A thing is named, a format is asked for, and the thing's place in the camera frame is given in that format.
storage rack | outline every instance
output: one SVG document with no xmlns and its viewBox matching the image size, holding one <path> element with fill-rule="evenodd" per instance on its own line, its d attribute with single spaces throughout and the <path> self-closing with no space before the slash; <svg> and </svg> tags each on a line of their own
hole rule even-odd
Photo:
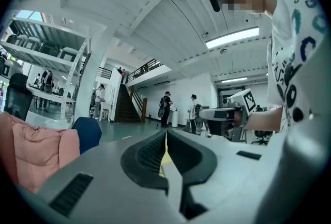
<svg viewBox="0 0 331 224">
<path fill-rule="evenodd" d="M 38 97 L 61 103 L 60 124 L 62 128 L 66 128 L 66 104 L 67 102 L 75 102 L 75 100 L 67 98 L 70 82 L 72 81 L 73 77 L 75 79 L 77 78 L 79 87 L 79 75 L 81 66 L 80 64 L 79 66 L 77 66 L 77 64 L 79 63 L 79 61 L 81 61 L 83 54 L 87 55 L 90 52 L 91 36 L 85 36 L 79 32 L 75 32 L 61 26 L 28 19 L 12 18 L 6 26 L 6 29 L 8 27 L 10 27 L 11 30 L 17 35 L 23 34 L 27 35 L 28 37 L 37 37 L 42 42 L 52 41 L 61 48 L 70 47 L 78 51 L 74 61 L 70 62 L 62 58 L 47 55 L 35 50 L 17 46 L 15 44 L 0 41 L 0 46 L 2 46 L 14 58 L 20 59 L 32 65 L 47 68 L 52 72 L 59 72 L 66 77 L 66 84 L 64 87 L 63 96 L 45 93 L 41 92 L 38 89 L 27 87 L 30 91 L 32 91 L 34 95 Z"/>
</svg>

black pants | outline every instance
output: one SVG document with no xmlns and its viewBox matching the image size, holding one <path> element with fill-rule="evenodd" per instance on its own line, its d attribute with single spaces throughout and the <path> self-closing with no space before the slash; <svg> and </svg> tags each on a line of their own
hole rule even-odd
<svg viewBox="0 0 331 224">
<path fill-rule="evenodd" d="M 44 83 L 41 85 L 40 90 L 42 92 L 45 91 L 45 84 Z M 46 106 L 47 106 L 47 100 L 44 99 L 44 98 L 41 98 L 41 97 L 39 98 L 39 108 L 41 108 L 41 106 L 42 106 L 42 101 L 43 101 L 43 107 L 46 108 Z"/>
<path fill-rule="evenodd" d="M 197 126 L 195 125 L 195 120 L 191 119 L 192 134 L 195 134 Z"/>
<path fill-rule="evenodd" d="M 165 108 L 163 112 L 163 116 L 161 117 L 161 126 L 166 126 L 168 121 L 170 110 Z"/>
</svg>

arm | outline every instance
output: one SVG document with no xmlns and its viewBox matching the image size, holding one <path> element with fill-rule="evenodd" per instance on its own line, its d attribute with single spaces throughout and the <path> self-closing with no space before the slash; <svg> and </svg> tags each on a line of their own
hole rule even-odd
<svg viewBox="0 0 331 224">
<path fill-rule="evenodd" d="M 253 112 L 249 116 L 249 120 L 245 129 L 260 130 L 260 131 L 279 131 L 283 107 L 277 108 L 268 112 Z M 241 114 L 235 113 L 235 123 L 241 120 Z"/>
</svg>

white ceiling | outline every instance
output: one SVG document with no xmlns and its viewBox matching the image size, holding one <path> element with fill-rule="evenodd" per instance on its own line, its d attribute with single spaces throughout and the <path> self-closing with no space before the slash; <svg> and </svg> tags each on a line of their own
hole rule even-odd
<svg viewBox="0 0 331 224">
<path fill-rule="evenodd" d="M 215 80 L 222 80 L 231 74 L 267 72 L 270 19 L 244 11 L 214 12 L 208 0 L 14 0 L 11 7 L 53 13 L 75 23 L 100 24 L 100 28 L 119 22 L 115 37 L 126 43 L 120 55 L 127 56 L 134 47 L 137 57 L 156 58 L 187 77 L 209 71 Z M 210 39 L 253 26 L 260 28 L 260 35 L 231 43 L 226 54 L 205 45 Z"/>
</svg>

blue chair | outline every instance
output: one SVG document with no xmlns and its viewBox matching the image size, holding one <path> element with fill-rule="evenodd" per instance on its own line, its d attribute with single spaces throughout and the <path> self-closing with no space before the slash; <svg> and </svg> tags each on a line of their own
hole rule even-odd
<svg viewBox="0 0 331 224">
<path fill-rule="evenodd" d="M 72 129 L 76 129 L 78 132 L 79 150 L 81 154 L 99 145 L 102 131 L 98 121 L 94 118 L 79 117 L 73 124 Z"/>
</svg>

